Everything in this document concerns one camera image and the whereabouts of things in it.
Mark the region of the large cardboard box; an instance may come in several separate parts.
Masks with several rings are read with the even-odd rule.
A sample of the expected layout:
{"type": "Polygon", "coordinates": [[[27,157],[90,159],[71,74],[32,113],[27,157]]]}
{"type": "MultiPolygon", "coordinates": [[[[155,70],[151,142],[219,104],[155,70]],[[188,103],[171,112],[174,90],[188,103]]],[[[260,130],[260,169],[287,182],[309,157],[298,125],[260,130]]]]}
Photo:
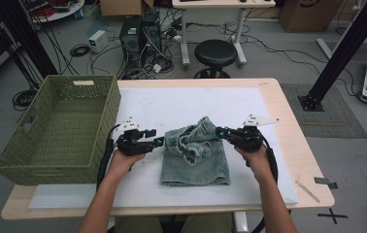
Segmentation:
{"type": "Polygon", "coordinates": [[[279,23],[286,32],[325,31],[343,0],[285,0],[279,23]]]}

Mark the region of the white desk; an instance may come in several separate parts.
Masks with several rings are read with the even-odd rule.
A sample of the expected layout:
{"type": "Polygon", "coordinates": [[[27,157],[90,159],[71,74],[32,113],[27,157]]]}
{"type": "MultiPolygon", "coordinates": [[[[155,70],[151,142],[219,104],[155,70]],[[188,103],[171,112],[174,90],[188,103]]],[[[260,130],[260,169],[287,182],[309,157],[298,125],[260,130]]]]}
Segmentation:
{"type": "Polygon", "coordinates": [[[238,9],[237,29],[235,35],[230,37],[230,42],[234,45],[238,52],[238,59],[240,65],[246,65],[247,59],[240,44],[242,29],[247,9],[270,9],[276,6],[275,0],[172,0],[172,5],[176,9],[182,11],[182,37],[181,37],[181,55],[182,64],[184,68],[190,65],[187,40],[186,40],[186,23],[188,9],[207,9],[220,10],[224,9],[238,9]]]}

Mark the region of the person's legs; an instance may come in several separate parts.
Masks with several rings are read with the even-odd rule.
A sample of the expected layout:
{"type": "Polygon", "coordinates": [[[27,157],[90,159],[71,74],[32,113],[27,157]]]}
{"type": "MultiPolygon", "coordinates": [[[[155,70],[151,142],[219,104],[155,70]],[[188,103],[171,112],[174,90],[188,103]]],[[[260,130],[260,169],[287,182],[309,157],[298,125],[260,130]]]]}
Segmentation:
{"type": "MultiPolygon", "coordinates": [[[[180,233],[232,233],[231,214],[188,216],[180,233]]],[[[114,233],[164,233],[158,216],[119,217],[114,233]]]]}

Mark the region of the green woven basket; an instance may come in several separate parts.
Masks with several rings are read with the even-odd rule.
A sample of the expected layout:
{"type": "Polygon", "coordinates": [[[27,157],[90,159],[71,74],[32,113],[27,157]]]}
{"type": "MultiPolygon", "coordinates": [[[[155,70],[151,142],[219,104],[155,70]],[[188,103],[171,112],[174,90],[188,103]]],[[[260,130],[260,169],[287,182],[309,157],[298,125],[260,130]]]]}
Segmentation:
{"type": "Polygon", "coordinates": [[[95,183],[121,100],[114,76],[46,77],[0,154],[19,185],[95,183]]]}

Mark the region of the black round stool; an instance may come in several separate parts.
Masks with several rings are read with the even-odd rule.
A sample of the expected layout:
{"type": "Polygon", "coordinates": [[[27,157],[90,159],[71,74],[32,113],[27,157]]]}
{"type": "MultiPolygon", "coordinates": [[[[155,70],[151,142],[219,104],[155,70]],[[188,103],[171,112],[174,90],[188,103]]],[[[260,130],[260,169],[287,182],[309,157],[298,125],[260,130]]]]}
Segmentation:
{"type": "Polygon", "coordinates": [[[223,68],[233,64],[238,56],[231,43],[216,39],[197,45],[194,54],[197,61],[206,66],[194,75],[195,79],[230,79],[223,68]]]}

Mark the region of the grey floor mat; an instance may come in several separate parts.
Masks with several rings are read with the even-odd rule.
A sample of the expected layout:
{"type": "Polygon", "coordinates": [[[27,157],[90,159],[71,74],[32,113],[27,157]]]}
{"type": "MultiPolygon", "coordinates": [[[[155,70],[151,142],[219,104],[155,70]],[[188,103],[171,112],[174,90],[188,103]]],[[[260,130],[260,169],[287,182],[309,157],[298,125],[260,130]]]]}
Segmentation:
{"type": "Polygon", "coordinates": [[[367,139],[367,133],[335,86],[322,100],[323,110],[317,112],[305,111],[299,101],[312,88],[310,84],[282,83],[281,88],[306,137],[367,139]]]}

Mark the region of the small cardboard box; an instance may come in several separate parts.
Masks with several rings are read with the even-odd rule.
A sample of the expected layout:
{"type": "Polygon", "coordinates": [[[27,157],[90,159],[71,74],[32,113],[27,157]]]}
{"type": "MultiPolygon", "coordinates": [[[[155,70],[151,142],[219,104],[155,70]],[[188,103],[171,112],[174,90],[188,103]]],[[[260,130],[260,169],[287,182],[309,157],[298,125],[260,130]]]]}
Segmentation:
{"type": "Polygon", "coordinates": [[[100,0],[104,17],[141,16],[153,4],[154,0],[100,0]]]}

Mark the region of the thin wooden stick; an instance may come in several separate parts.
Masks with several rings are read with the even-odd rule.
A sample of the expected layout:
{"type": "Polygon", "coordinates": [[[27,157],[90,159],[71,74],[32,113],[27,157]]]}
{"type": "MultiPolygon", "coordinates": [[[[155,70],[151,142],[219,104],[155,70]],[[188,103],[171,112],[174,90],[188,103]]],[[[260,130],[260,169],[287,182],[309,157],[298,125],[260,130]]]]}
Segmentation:
{"type": "Polygon", "coordinates": [[[295,181],[297,183],[297,185],[304,191],[306,192],[312,199],[314,199],[317,203],[320,203],[320,200],[318,197],[316,197],[306,186],[304,186],[302,183],[300,183],[299,181],[295,181]]]}

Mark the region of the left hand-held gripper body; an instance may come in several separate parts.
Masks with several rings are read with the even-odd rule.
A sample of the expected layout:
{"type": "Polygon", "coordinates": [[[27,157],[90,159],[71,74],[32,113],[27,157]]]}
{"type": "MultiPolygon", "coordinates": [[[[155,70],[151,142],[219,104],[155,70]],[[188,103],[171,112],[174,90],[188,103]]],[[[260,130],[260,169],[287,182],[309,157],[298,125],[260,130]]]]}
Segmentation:
{"type": "Polygon", "coordinates": [[[118,128],[121,135],[117,139],[117,148],[127,156],[144,154],[151,152],[148,142],[140,142],[144,137],[144,131],[139,130],[139,124],[130,117],[124,121],[118,128]]]}

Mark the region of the light blue denim shorts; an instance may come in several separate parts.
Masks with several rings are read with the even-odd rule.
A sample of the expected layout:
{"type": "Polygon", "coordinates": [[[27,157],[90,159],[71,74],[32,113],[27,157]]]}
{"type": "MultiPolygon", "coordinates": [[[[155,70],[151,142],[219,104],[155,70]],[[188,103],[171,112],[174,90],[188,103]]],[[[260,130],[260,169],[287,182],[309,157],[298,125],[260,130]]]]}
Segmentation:
{"type": "Polygon", "coordinates": [[[165,133],[160,182],[165,186],[230,185],[223,142],[207,116],[165,133]]]}

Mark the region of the black computer tower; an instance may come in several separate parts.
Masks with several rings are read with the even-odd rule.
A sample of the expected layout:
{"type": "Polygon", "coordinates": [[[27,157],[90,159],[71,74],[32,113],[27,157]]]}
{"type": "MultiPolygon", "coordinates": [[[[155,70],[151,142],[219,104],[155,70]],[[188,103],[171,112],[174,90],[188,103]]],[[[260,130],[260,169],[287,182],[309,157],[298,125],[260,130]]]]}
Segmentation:
{"type": "Polygon", "coordinates": [[[122,23],[119,38],[125,59],[133,66],[140,66],[140,54],[142,50],[140,16],[127,16],[122,23]]]}

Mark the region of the white foam mat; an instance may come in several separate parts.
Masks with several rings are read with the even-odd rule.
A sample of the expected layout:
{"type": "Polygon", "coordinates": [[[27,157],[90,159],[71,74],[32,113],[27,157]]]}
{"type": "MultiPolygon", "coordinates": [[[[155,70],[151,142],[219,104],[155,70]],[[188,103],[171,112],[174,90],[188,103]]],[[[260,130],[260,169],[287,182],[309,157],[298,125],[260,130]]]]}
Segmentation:
{"type": "MultiPolygon", "coordinates": [[[[132,118],[142,129],[156,129],[159,136],[208,117],[216,126],[237,128],[248,116],[270,117],[256,87],[172,87],[120,90],[117,117],[132,118]]],[[[224,143],[229,185],[169,187],[160,181],[165,148],[157,148],[135,163],[117,188],[116,208],[258,207],[258,183],[242,156],[224,143]]],[[[83,209],[89,206],[95,184],[43,184],[36,187],[31,210],[83,209]]]]}

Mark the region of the black frame post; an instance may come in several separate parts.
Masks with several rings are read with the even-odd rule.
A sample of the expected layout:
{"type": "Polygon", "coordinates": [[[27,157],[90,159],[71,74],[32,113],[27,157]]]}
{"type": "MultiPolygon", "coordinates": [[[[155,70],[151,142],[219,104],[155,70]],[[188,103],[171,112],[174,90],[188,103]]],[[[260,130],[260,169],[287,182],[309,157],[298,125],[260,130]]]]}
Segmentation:
{"type": "Polygon", "coordinates": [[[367,1],[344,33],[339,45],[308,94],[298,97],[304,111],[323,112],[321,101],[366,39],[367,1]]]}
{"type": "Polygon", "coordinates": [[[31,20],[20,1],[0,0],[0,15],[14,38],[25,49],[38,72],[43,77],[57,75],[58,72],[40,42],[37,33],[32,28],[31,20]]]}

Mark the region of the small white box device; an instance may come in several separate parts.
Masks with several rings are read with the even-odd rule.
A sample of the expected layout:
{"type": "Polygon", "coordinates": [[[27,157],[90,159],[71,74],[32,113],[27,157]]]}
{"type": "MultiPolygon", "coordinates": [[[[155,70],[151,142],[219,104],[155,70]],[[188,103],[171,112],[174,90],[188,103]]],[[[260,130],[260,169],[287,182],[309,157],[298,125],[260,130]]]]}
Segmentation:
{"type": "Polygon", "coordinates": [[[108,37],[103,30],[96,31],[89,39],[91,50],[95,53],[102,51],[108,44],[108,37]]]}

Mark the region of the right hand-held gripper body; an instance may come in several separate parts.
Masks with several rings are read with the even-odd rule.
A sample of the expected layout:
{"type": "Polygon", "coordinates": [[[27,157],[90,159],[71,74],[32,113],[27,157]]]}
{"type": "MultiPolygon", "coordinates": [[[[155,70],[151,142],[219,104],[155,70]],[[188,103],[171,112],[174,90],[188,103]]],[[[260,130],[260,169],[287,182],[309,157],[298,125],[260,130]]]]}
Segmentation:
{"type": "Polygon", "coordinates": [[[233,133],[235,146],[248,151],[258,151],[262,145],[268,146],[268,142],[258,129],[259,126],[277,123],[280,120],[269,116],[249,115],[243,122],[243,127],[233,133]]]}

